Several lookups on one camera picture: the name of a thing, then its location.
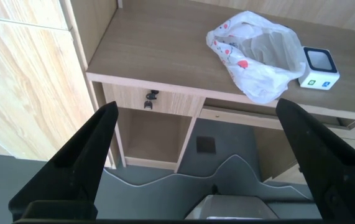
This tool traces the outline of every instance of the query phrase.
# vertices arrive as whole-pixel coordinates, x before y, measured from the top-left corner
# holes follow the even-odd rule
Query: white plastic bag
[[[302,45],[293,30],[245,11],[206,36],[238,88],[255,103],[269,103],[304,74]]]

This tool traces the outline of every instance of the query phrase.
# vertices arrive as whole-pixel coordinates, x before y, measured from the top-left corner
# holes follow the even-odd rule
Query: cabinet door
[[[0,19],[68,30],[60,0],[0,0]]]
[[[70,32],[0,21],[0,145],[48,160],[92,114]]]
[[[355,140],[352,139],[343,139],[351,147],[355,148]],[[282,174],[278,175],[272,181],[294,183],[294,184],[307,184],[304,178],[304,175],[299,171],[299,165],[295,164],[293,167],[289,168]]]

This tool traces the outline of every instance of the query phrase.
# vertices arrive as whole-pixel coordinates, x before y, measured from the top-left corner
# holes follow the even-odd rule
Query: gray floor
[[[214,137],[216,154],[197,154],[196,136]],[[240,155],[247,164],[238,157],[232,157],[215,173],[219,165],[233,154]],[[43,162],[0,156],[0,223],[11,221],[7,211],[8,201],[43,165]],[[180,172],[199,177],[214,176],[197,179],[175,175],[144,187],[131,187],[103,172],[95,201],[98,218],[181,219],[201,198],[211,193],[213,184],[219,187],[222,194],[257,196],[270,204],[281,218],[297,218],[292,215],[292,208],[296,209],[296,214],[300,214],[297,210],[302,211],[299,217],[319,217],[314,204],[296,191],[268,187],[258,182],[256,146],[252,129],[248,126],[199,120],[188,143]],[[139,185],[172,172],[128,166],[112,173],[128,183]],[[311,198],[308,187],[295,187]]]

